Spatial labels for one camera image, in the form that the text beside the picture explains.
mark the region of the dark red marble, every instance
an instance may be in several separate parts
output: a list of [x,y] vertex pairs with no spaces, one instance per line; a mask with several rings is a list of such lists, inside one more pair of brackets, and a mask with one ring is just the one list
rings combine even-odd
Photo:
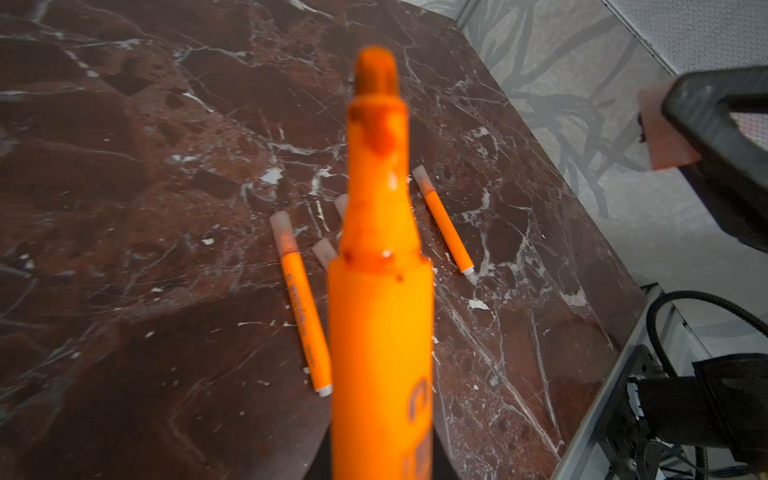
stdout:
[[268,216],[323,321],[355,53],[392,49],[424,163],[435,427],[463,478],[547,478],[644,305],[462,33],[391,0],[0,5],[0,478],[301,478],[329,422]]

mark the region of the blurry highlighter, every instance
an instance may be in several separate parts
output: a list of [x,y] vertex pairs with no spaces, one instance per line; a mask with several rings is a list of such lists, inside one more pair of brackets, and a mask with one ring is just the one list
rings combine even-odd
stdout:
[[341,194],[333,201],[333,204],[336,205],[336,209],[339,211],[339,216],[342,220],[344,220],[344,215],[346,215],[346,205],[349,203],[349,195],[347,194]]
[[347,108],[349,199],[331,261],[334,480],[431,478],[432,262],[408,192],[408,108],[395,59],[357,59]]
[[331,260],[339,256],[333,249],[330,240],[327,238],[321,238],[319,242],[315,243],[312,247],[312,252],[320,261],[320,265],[323,266],[323,269],[326,272],[328,271],[328,266],[331,264]]
[[464,247],[462,239],[459,238],[456,227],[451,222],[451,217],[448,216],[448,212],[445,211],[440,197],[435,192],[435,187],[432,186],[432,181],[427,175],[427,170],[424,165],[419,165],[413,169],[413,178],[416,183],[419,184],[419,189],[422,191],[424,200],[429,207],[429,211],[432,212],[432,217],[435,219],[442,237],[445,239],[445,243],[448,244],[448,250],[451,250],[453,260],[456,262],[456,266],[465,275],[475,272],[475,264],[472,263],[472,259],[469,258],[469,253]]
[[296,317],[296,329],[299,331],[306,363],[310,367],[312,385],[320,396],[328,396],[333,391],[331,358],[326,336],[317,316],[315,298],[312,296],[299,247],[293,236],[290,217],[287,212],[280,211],[270,217],[270,223],[280,254],[280,263],[283,265],[293,315]]

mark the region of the marker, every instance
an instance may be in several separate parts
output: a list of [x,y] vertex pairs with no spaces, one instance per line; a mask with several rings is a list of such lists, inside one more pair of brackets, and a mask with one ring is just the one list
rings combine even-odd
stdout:
[[290,217],[287,212],[280,211],[270,217],[270,223],[277,243],[277,252],[280,254],[280,263],[283,265],[283,275],[288,286],[293,315],[296,317],[299,338],[310,368],[312,385],[320,396],[328,396],[333,391],[331,358],[326,336],[317,316],[310,281],[306,278],[299,246],[293,236]]
[[448,216],[448,212],[445,211],[445,207],[443,207],[440,197],[437,196],[435,187],[432,185],[424,165],[419,165],[413,169],[413,178],[415,178],[416,183],[419,184],[419,189],[422,191],[424,200],[427,202],[427,207],[429,207],[429,211],[432,212],[432,217],[435,219],[435,222],[440,229],[440,233],[442,233],[442,237],[448,244],[448,250],[451,250],[451,255],[453,256],[453,260],[455,260],[458,269],[465,275],[474,273],[475,264],[473,264],[472,259],[469,258],[469,253],[467,253],[467,249],[464,247],[462,239],[459,238],[456,227],[454,227],[453,222],[451,222],[451,217]]
[[327,238],[321,238],[315,243],[312,247],[312,251],[315,253],[315,257],[320,261],[320,265],[323,266],[323,269],[326,272],[328,271],[328,266],[330,265],[331,260],[339,256],[333,249],[330,240]]
[[346,214],[346,205],[349,202],[349,195],[347,194],[341,194],[333,201],[333,204],[336,205],[336,209],[339,211],[339,217],[341,217],[342,220],[344,220],[344,215]]
[[408,108],[395,59],[357,59],[347,108],[349,203],[331,261],[334,480],[432,474],[432,262],[408,192]]

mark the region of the gray patterned wall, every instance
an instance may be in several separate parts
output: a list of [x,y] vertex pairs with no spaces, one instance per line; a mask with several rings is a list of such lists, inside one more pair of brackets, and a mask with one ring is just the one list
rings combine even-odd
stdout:
[[605,0],[674,74],[768,65],[765,0]]
[[[408,1],[452,18],[463,6]],[[600,0],[478,0],[463,31],[638,283],[768,318],[768,255],[720,231],[676,169],[649,171],[636,93],[667,72]],[[768,353],[716,307],[677,306],[714,355]]]

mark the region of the cable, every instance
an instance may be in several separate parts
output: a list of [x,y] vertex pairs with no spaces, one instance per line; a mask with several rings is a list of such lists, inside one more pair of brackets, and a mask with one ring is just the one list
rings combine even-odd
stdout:
[[663,442],[657,442],[655,440],[652,440],[649,442],[649,444],[655,443],[657,445],[660,445],[663,449],[667,450],[668,452],[671,452],[672,455],[678,457],[680,460],[685,462],[686,465],[689,465],[696,471],[696,475],[709,475],[710,477],[714,478],[733,478],[738,477],[741,475],[746,475],[748,473],[752,473],[752,469],[748,465],[734,465],[726,468],[719,468],[717,470],[708,470],[706,468],[701,468],[699,466],[694,465],[690,462],[688,458],[685,457],[684,454],[676,452],[674,449],[672,449],[669,445]]
[[684,471],[684,470],[677,470],[676,468],[659,467],[659,469],[664,470],[665,472],[679,473],[681,475],[690,475],[690,472]]
[[[650,340],[650,344],[653,346],[656,356],[659,358],[661,368],[664,369],[665,373],[669,377],[677,376],[677,372],[672,366],[672,362],[670,361],[669,357],[664,352],[664,348],[661,346],[659,333],[656,329],[656,315],[658,315],[659,310],[661,310],[661,307],[664,304],[669,303],[672,300],[679,300],[683,298],[701,300],[728,310],[732,314],[749,323],[751,326],[755,327],[758,332],[768,337],[768,325],[766,325],[762,320],[757,318],[757,316],[753,315],[752,313],[747,312],[745,309],[741,308],[735,303],[730,302],[729,300],[725,300],[724,298],[717,295],[712,295],[711,293],[705,292],[697,292],[696,290],[680,290],[679,292],[670,292],[665,293],[664,295],[660,295],[650,305],[650,307],[648,307],[648,313],[645,316],[645,323],[648,330],[648,339]],[[707,461],[707,449],[704,447],[695,447],[694,451],[696,452],[696,480],[705,480],[707,478],[707,474],[702,472],[707,472],[709,468],[709,462]]]

